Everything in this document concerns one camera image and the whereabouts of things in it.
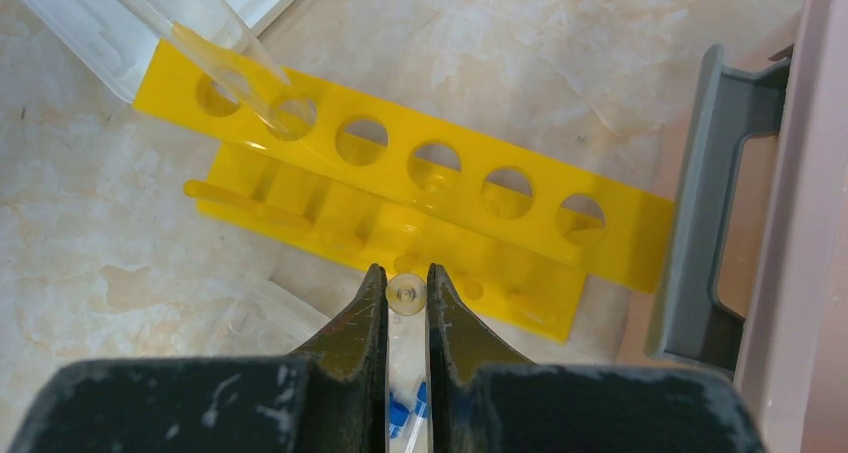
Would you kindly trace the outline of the large clear test tube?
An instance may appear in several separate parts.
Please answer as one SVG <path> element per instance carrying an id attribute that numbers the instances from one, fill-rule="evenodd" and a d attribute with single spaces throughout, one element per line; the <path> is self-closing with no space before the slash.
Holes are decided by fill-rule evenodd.
<path id="1" fill-rule="evenodd" d="M 226 0 L 117 0 L 248 107 L 283 140 L 306 136 L 313 103 Z"/>

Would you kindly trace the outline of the yellow test tube rack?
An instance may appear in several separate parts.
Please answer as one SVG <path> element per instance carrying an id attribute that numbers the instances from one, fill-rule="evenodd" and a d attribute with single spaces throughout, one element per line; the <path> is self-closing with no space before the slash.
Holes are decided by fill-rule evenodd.
<path id="1" fill-rule="evenodd" d="M 651 293 L 672 201 L 300 72 L 315 128 L 274 138 L 161 42 L 134 108 L 217 139 L 200 213 L 357 270 L 449 273 L 476 313 L 567 339 L 588 276 Z"/>

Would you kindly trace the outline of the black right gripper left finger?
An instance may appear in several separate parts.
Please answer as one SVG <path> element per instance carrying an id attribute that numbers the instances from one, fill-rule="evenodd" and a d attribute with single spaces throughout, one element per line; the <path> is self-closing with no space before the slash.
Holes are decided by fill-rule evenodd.
<path id="1" fill-rule="evenodd" d="M 388 448 L 387 277 L 371 265 L 351 302 L 288 357 L 303 362 L 293 452 Z"/>

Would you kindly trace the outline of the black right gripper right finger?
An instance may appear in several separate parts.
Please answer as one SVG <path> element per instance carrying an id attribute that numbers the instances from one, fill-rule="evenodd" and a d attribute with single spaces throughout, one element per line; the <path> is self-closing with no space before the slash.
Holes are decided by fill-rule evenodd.
<path id="1" fill-rule="evenodd" d="M 503 422 L 493 375 L 532 361 L 465 305 L 443 265 L 429 266 L 426 291 L 430 450 L 497 451 Z"/>

